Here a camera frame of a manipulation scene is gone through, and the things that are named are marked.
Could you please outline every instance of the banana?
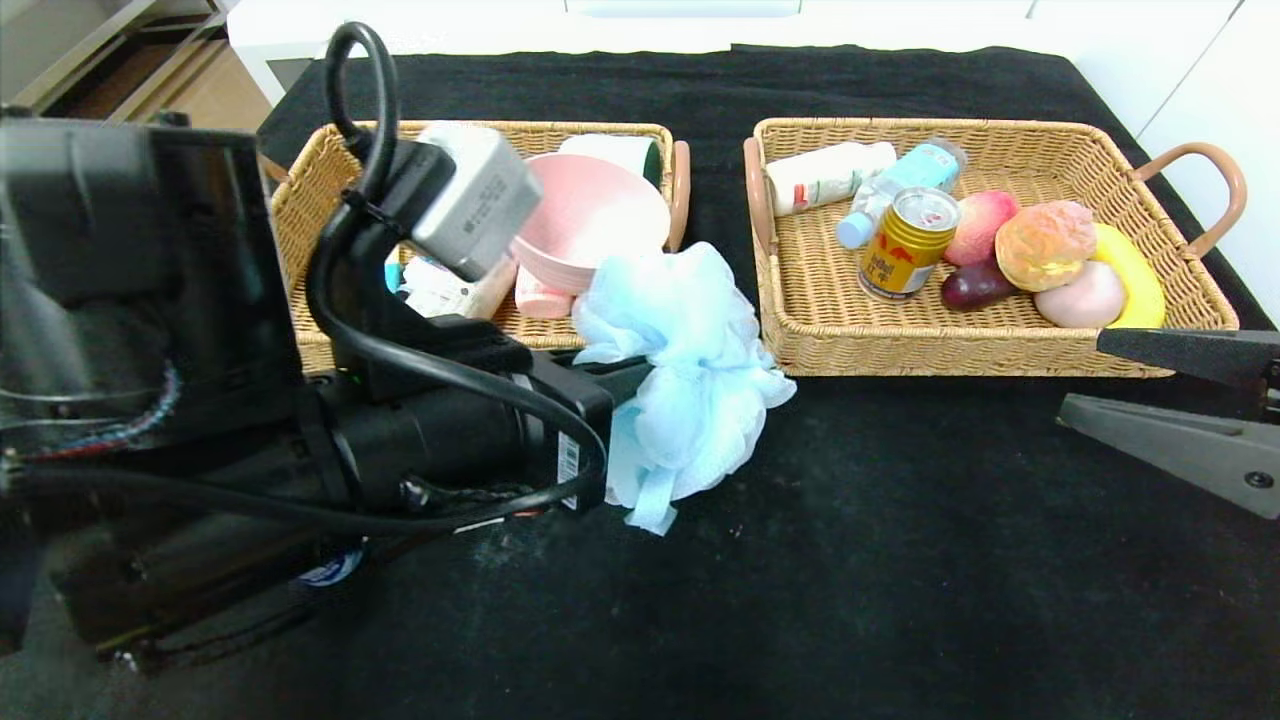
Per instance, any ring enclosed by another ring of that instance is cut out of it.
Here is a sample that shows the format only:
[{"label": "banana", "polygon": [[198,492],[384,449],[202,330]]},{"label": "banana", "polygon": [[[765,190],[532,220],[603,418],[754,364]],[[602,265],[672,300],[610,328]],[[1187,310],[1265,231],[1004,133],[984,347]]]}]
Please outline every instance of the banana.
[{"label": "banana", "polygon": [[1093,223],[1098,232],[1098,249],[1093,258],[1120,275],[1124,283],[1124,310],[1108,328],[1158,328],[1165,324],[1165,291],[1151,264],[1138,246],[1119,229]]}]

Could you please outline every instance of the toy fruit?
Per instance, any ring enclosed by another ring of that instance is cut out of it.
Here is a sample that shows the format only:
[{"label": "toy fruit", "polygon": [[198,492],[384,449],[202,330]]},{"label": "toy fruit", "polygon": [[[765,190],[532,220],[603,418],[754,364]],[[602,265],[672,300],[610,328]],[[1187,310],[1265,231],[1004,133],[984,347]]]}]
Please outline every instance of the toy fruit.
[{"label": "toy fruit", "polygon": [[1070,200],[1024,208],[996,231],[996,258],[1009,282],[1032,292],[1080,274],[1097,247],[1093,211]]},{"label": "toy fruit", "polygon": [[1165,290],[1138,246],[1119,229],[1093,223],[1098,236],[1096,260],[1111,266],[1124,283],[1124,310],[1108,328],[1160,328],[1165,324]]},{"label": "toy fruit", "polygon": [[1016,292],[995,258],[965,265],[942,281],[942,302],[952,310],[978,310]]},{"label": "toy fruit", "polygon": [[960,200],[956,237],[942,258],[952,265],[973,265],[995,252],[996,231],[1018,214],[1018,201],[1002,190],[986,190]]},{"label": "toy fruit", "polygon": [[1124,283],[1111,265],[1089,260],[1080,277],[1036,293],[1036,309],[1060,328],[1105,328],[1124,310]]}]

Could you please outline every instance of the basket handle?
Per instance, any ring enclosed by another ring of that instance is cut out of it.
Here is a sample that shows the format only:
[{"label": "basket handle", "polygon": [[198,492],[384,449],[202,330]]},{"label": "basket handle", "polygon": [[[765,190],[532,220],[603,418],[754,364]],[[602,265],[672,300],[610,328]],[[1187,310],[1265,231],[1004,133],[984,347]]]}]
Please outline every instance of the basket handle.
[{"label": "basket handle", "polygon": [[1147,182],[1174,160],[1193,152],[1196,155],[1203,155],[1208,158],[1210,163],[1213,163],[1217,172],[1222,173],[1222,179],[1226,181],[1228,191],[1226,211],[1222,213],[1222,218],[1213,223],[1213,227],[1204,231],[1204,234],[1197,237],[1196,241],[1188,246],[1188,250],[1194,252],[1197,258],[1203,258],[1206,252],[1217,245],[1219,240],[1222,240],[1226,231],[1231,229],[1231,225],[1234,225],[1235,222],[1240,219],[1240,214],[1244,213],[1244,204],[1249,199],[1249,188],[1244,184],[1244,173],[1240,172],[1240,165],[1235,164],[1235,160],[1226,154],[1226,150],[1222,150],[1216,145],[1210,145],[1207,142],[1187,142],[1138,168],[1134,170],[1134,174],[1138,179]]},{"label": "basket handle", "polygon": [[751,213],[755,241],[767,258],[777,255],[778,243],[773,236],[773,200],[769,197],[769,187],[764,181],[764,168],[760,165],[760,143],[754,137],[742,141],[742,164],[746,165],[746,206]]},{"label": "basket handle", "polygon": [[667,251],[676,252],[685,242],[685,227],[689,225],[689,143],[677,140],[672,145],[671,159],[671,232],[667,233]]}]

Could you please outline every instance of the wicker basket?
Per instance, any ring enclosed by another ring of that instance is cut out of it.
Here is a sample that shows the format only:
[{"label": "wicker basket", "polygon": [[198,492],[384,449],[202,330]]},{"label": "wicker basket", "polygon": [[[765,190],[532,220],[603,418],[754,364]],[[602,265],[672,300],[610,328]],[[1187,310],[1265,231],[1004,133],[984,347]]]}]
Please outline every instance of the wicker basket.
[{"label": "wicker basket", "polygon": [[[764,340],[791,375],[1093,375],[1156,377],[1169,370],[1094,350],[1098,331],[1047,323],[1029,296],[974,313],[940,299],[951,268],[919,296],[883,302],[858,287],[861,251],[845,250],[836,202],[774,218],[763,163],[845,141],[887,140],[905,152],[940,135],[969,154],[956,196],[1005,190],[1023,205],[1075,200],[1123,229],[1151,260],[1169,304],[1167,327],[1236,329],[1234,310],[1199,258],[1239,218],[1244,181],[1220,149],[1180,146],[1134,170],[1102,131],[1075,123],[780,118],[760,122],[744,143]],[[1175,158],[1198,152],[1228,178],[1228,214],[1188,246],[1144,181]]]},{"label": "wicker basket", "polygon": [[[402,122],[399,135],[416,137],[428,122]],[[671,132],[662,126],[641,123],[535,123],[515,120],[483,120],[476,124],[500,131],[507,140],[529,158],[553,152],[570,136],[608,133],[653,137],[663,160],[662,196],[671,205],[671,233],[668,250],[678,250],[689,219],[689,145],[673,142]],[[307,310],[307,261],[316,238],[338,204],[339,193],[360,174],[360,163],[346,147],[342,135],[333,126],[312,133],[306,147],[289,169],[288,177],[271,199],[275,217],[275,237],[284,264],[284,279],[289,291],[293,327],[297,331],[302,365],[308,373],[333,368],[329,338],[320,332]],[[401,246],[402,259],[412,251]],[[582,340],[573,332],[568,319],[538,320],[521,315],[511,297],[498,310],[494,322],[503,332],[536,350],[581,347]]]}]

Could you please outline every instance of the white bottle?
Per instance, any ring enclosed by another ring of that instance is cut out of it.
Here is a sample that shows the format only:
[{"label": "white bottle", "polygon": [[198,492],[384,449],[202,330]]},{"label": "white bottle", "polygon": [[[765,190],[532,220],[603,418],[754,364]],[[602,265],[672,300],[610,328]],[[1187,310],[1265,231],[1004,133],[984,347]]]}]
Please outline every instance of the white bottle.
[{"label": "white bottle", "polygon": [[773,186],[773,214],[791,215],[851,197],[867,178],[896,160],[888,142],[841,142],[774,160],[764,167]]}]

